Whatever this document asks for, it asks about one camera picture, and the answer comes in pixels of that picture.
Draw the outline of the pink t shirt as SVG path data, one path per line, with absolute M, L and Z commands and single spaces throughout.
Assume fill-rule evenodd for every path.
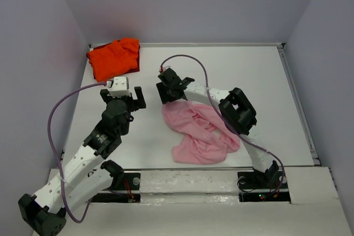
M 240 139 L 231 133 L 215 110 L 205 104 L 176 101 L 162 106 L 165 124 L 183 134 L 172 148 L 175 162 L 211 165 L 223 162 L 229 153 L 240 149 Z

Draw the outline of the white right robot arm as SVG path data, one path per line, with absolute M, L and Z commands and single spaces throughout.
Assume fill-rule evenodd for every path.
M 221 91 L 192 78 L 159 78 L 157 90 L 163 119 L 170 129 L 184 135 L 180 144 L 172 148 L 175 162 L 218 164 L 244 146 L 256 184 L 268 187 L 274 182 L 280 162 L 248 137 L 257 124 L 256 110 L 241 89 Z

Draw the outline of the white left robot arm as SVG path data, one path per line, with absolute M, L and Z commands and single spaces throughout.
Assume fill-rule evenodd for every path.
M 79 147 L 72 159 L 44 187 L 18 201 L 23 220 L 38 235 L 58 235 L 66 224 L 66 215 L 104 190 L 127 185 L 124 170 L 109 156 L 129 132 L 131 115 L 145 109 L 140 87 L 136 98 L 114 88 L 101 90 L 106 103 L 101 120 Z

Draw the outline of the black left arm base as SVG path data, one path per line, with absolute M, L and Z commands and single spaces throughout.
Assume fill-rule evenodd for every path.
M 121 181 L 113 181 L 110 188 L 96 194 L 92 203 L 139 203 L 140 172 L 126 171 Z

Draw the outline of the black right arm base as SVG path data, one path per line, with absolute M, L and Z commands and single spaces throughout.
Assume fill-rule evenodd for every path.
M 238 199 L 241 203 L 247 202 L 291 202 L 287 179 L 282 178 L 279 171 L 275 180 L 270 183 L 261 183 L 256 179 L 253 171 L 237 173 Z

